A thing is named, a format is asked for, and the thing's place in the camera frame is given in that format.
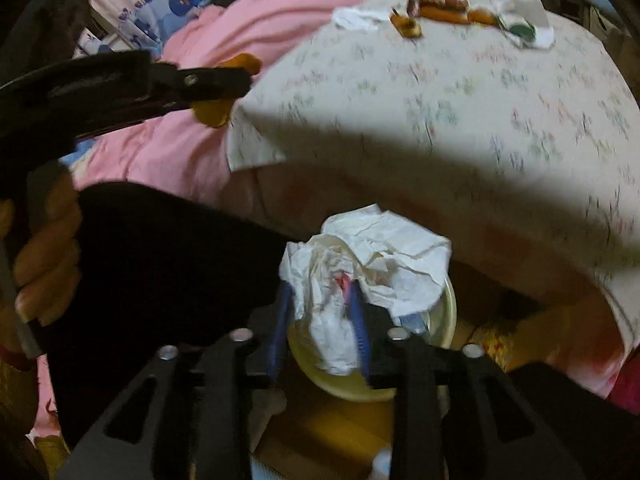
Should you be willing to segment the person's left hand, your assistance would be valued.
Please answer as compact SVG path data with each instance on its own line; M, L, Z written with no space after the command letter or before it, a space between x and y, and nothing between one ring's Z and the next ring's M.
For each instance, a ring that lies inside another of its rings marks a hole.
M44 220L17 255L13 277L18 294L1 300L1 345L22 353L16 321L47 326L67 310L79 282L79 249L75 240L81 222L78 192L69 172L60 174L44 201Z

